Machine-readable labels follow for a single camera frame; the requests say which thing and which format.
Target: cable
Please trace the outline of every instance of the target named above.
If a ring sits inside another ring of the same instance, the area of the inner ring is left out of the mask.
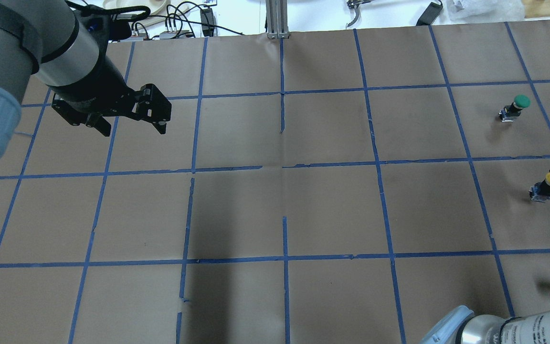
[[[177,12],[181,13],[181,15],[184,16],[184,19],[186,20],[186,22],[188,22],[190,24],[190,21],[188,21],[188,18],[186,17],[186,14],[183,13],[182,11],[180,11],[179,7],[175,7],[172,4],[167,5],[167,17],[170,16],[169,6],[171,6],[175,9],[175,12],[174,12],[175,15],[177,15]],[[194,33],[194,29],[192,29],[192,25],[188,25],[188,26],[190,26],[190,32],[192,33],[192,36],[197,37],[197,35]]]
[[[144,29],[144,31],[146,31],[146,39],[150,40],[150,35],[148,35],[148,30],[146,29],[144,24],[142,24],[141,22],[138,22],[138,21],[135,22],[135,31],[137,32],[137,26],[138,25],[141,25],[141,27]]]
[[[242,36],[245,36],[243,34],[243,32],[236,32],[234,30],[231,30],[231,29],[228,29],[228,28],[225,28],[223,26],[219,26],[219,25],[212,25],[212,24],[205,24],[204,22],[198,22],[198,21],[190,21],[190,20],[181,20],[179,19],[179,21],[182,21],[182,22],[189,22],[191,24],[201,24],[203,26],[208,26],[209,28],[219,28],[219,29],[223,29],[223,30],[226,30],[226,31],[229,31],[229,32],[232,32],[232,33],[236,33],[237,35],[242,35]]]
[[[72,9],[77,9],[82,11],[82,14],[118,15],[118,14],[127,14],[134,11],[142,12],[140,14],[131,15],[131,17],[128,19],[116,18],[116,20],[119,20],[121,22],[137,22],[139,20],[144,20],[151,13],[150,7],[147,7],[147,6],[129,6],[129,7],[120,7],[119,9],[104,10],[93,5],[82,6],[82,5],[76,4],[75,2],[71,2],[69,0],[65,0],[65,3],[67,3],[67,6],[71,7]]]

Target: silver cylinder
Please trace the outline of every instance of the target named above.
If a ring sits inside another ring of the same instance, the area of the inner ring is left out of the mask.
[[[44,56],[60,48],[74,31],[75,17],[64,0],[0,0],[37,30]],[[22,102],[31,75],[32,61],[20,42],[0,29],[0,87]]]
[[[510,320],[493,315],[476,316],[463,327],[457,343],[550,344],[550,312]]]

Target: black cable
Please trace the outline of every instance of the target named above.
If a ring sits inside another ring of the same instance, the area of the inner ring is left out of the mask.
[[[180,21],[180,29],[178,30],[177,28],[175,28],[175,30],[174,30],[173,25],[171,25],[171,24],[167,25],[167,19],[170,20],[171,19],[170,17],[167,17],[166,15],[159,15],[159,14],[148,16],[148,18],[152,18],[152,17],[165,18],[164,26],[167,29],[167,32],[177,31],[177,33],[175,34],[175,36],[173,38],[177,38],[177,37],[180,36],[181,30],[184,28],[184,22],[183,21],[182,22]]]
[[[72,9],[77,9],[82,11],[82,13],[86,14],[100,14],[100,15],[118,15],[118,14],[126,14],[134,11],[141,11],[140,14],[132,15],[129,19],[118,19],[121,22],[137,22],[139,20],[146,19],[151,11],[150,7],[147,6],[129,6],[129,7],[120,7],[119,9],[109,9],[104,10],[97,6],[89,5],[89,6],[82,6],[79,4],[76,4],[75,2],[71,2],[69,0],[65,0],[65,3],[67,3],[67,6],[72,7]]]
[[[174,14],[177,15],[177,12],[181,13],[181,15],[183,15],[184,19],[186,20],[186,22],[188,22],[190,24],[190,21],[188,21],[188,17],[186,17],[186,14],[183,13],[182,11],[180,11],[179,7],[175,7],[173,6],[172,4],[169,4],[167,5],[167,15],[169,16],[169,6],[173,7],[175,9],[175,12]],[[190,32],[192,32],[192,35],[194,37],[197,37],[197,35],[194,33],[194,29],[192,29],[192,25],[188,25],[190,26]]]
[[[242,36],[245,36],[243,34],[243,32],[236,32],[234,30],[231,30],[231,29],[228,29],[228,28],[225,28],[223,26],[219,26],[219,25],[213,25],[213,24],[205,24],[204,22],[198,22],[198,21],[190,21],[190,20],[181,20],[179,19],[179,21],[182,21],[182,22],[189,22],[189,23],[192,23],[192,24],[201,24],[203,26],[207,26],[209,28],[219,28],[219,29],[223,29],[223,30],[226,30],[226,31],[229,31],[229,32],[232,32],[232,33],[236,33],[237,35],[242,35]]]
[[[138,22],[136,21],[135,22],[135,31],[137,31],[137,26],[138,25],[141,25],[141,27],[144,29],[144,31],[146,32],[146,39],[150,39],[150,35],[148,35],[148,30],[146,29],[146,27],[144,26],[144,24],[142,24],[141,22]]]

